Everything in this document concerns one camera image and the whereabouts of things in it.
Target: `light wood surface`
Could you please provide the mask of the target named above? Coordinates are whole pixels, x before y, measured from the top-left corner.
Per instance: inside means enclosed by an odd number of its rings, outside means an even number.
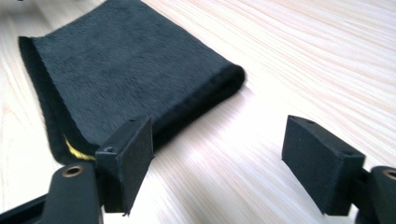
[[[48,190],[51,157],[19,35],[41,36],[94,0],[0,2],[0,212]],[[396,166],[396,3],[161,1],[149,6],[247,71],[245,87],[152,162],[130,217],[106,223],[352,223],[323,216],[281,150],[288,114]]]

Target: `table surface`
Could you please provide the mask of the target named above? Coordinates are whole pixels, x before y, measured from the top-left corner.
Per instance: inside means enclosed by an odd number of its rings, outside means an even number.
[[[48,191],[61,167],[17,37],[42,36],[94,0],[0,2],[0,212]],[[106,223],[353,223],[323,216],[281,160],[287,115],[396,166],[396,3],[146,0],[242,65],[247,82],[156,154],[129,217]]]

